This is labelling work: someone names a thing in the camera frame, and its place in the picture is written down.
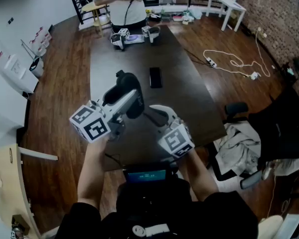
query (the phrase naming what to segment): dark table top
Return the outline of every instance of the dark table top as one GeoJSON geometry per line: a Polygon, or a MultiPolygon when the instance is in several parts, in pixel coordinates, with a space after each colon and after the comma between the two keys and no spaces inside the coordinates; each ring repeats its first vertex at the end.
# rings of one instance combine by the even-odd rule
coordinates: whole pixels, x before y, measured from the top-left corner
{"type": "MultiPolygon", "coordinates": [[[[96,39],[91,48],[91,99],[97,100],[116,84],[116,73],[130,72],[138,78],[145,105],[174,109],[189,127],[196,146],[206,145],[226,135],[221,117],[193,63],[167,26],[150,44],[127,45],[114,49],[108,37],[96,39]],[[161,89],[150,87],[150,67],[160,67],[161,89]]],[[[147,118],[124,118],[126,129],[120,139],[109,142],[106,153],[123,165],[156,162],[170,155],[157,144],[157,127],[147,118]]],[[[106,170],[118,168],[106,159],[106,170]]]]}

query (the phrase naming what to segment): black phone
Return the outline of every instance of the black phone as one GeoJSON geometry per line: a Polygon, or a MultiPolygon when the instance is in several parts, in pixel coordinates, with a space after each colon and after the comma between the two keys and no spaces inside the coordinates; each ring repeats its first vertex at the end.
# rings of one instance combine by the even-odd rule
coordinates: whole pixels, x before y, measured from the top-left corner
{"type": "Polygon", "coordinates": [[[159,67],[151,67],[149,69],[149,84],[152,89],[158,89],[162,87],[162,78],[159,67]]]}

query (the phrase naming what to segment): white t-shirt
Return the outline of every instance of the white t-shirt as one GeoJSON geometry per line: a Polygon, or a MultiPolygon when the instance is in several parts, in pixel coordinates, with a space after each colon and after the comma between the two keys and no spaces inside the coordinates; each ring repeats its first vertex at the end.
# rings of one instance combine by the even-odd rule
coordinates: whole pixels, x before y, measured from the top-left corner
{"type": "MultiPolygon", "coordinates": [[[[111,12],[111,22],[113,25],[124,25],[126,10],[130,1],[115,1],[109,4],[111,12]]],[[[140,22],[146,18],[145,6],[143,1],[134,0],[129,8],[126,25],[140,22]]]]}

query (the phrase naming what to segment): person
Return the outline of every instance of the person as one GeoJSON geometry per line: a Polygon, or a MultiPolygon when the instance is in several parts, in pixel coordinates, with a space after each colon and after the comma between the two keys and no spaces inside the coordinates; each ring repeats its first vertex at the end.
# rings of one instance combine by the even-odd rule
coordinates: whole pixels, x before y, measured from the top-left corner
{"type": "Polygon", "coordinates": [[[105,136],[88,144],[78,182],[78,201],[64,216],[57,239],[132,239],[146,237],[144,230],[149,228],[153,232],[158,227],[164,227],[165,232],[152,238],[257,238],[258,221],[254,213],[237,192],[218,192],[194,149],[183,158],[190,185],[175,178],[158,186],[152,183],[139,183],[134,189],[127,184],[120,186],[117,212],[101,221],[107,141],[105,136]],[[190,186],[198,202],[192,202],[190,186]]]}
{"type": "Polygon", "coordinates": [[[143,0],[94,0],[95,5],[108,4],[113,32],[121,28],[133,29],[146,26],[146,11],[143,0]]]}

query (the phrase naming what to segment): black chair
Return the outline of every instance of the black chair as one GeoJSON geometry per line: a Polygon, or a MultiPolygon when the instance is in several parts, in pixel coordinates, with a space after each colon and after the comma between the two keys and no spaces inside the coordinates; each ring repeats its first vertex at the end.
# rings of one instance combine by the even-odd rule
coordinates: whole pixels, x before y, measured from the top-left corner
{"type": "MultiPolygon", "coordinates": [[[[240,175],[244,178],[240,182],[242,189],[254,185],[261,179],[267,161],[299,158],[299,96],[293,88],[285,89],[276,100],[272,99],[272,103],[264,110],[249,114],[248,118],[235,118],[235,115],[247,111],[248,106],[244,102],[226,105],[227,119],[223,121],[225,124],[247,120],[261,140],[258,171],[252,175],[248,173],[240,175]]],[[[215,158],[217,151],[214,143],[206,147],[217,180],[224,181],[237,176],[232,170],[221,174],[215,158]]]]}

